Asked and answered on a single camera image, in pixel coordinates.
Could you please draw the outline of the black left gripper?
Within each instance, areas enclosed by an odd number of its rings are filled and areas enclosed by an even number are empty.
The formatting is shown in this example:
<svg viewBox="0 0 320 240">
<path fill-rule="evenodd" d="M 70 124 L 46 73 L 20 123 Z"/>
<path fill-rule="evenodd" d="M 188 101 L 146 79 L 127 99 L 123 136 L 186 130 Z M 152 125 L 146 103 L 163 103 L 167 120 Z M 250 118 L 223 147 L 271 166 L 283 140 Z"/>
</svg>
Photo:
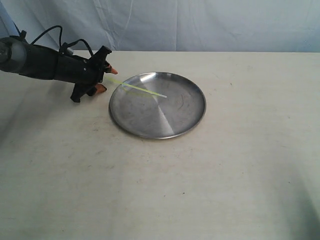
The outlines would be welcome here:
<svg viewBox="0 0 320 240">
<path fill-rule="evenodd" d="M 117 75 L 107 61 L 107 55 L 112 51 L 102 46 L 89 59 L 78 55 L 59 55 L 56 65 L 56 79 L 58 81 L 73 83 L 74 88 L 70 99 L 79 103 L 84 95 L 95 96 L 107 91 L 102 84 L 104 73 Z"/>
</svg>

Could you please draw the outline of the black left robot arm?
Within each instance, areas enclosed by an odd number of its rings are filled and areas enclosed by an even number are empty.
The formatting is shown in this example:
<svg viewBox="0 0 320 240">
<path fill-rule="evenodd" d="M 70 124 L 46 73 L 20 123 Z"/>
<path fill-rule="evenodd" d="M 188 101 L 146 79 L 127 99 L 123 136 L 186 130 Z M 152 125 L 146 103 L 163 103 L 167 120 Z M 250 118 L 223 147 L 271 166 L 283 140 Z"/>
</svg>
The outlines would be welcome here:
<svg viewBox="0 0 320 240">
<path fill-rule="evenodd" d="M 56 80 L 73 83 L 71 100 L 79 103 L 81 97 L 90 97 L 105 92 L 102 85 L 105 73 L 117 74 L 107 62 L 107 55 L 112 51 L 102 46 L 97 52 L 89 47 L 90 58 L 74 55 L 70 48 L 78 42 L 63 43 L 59 50 L 28 43 L 26 32 L 19 36 L 3 37 L 0 40 L 0 69 L 38 80 Z"/>
</svg>

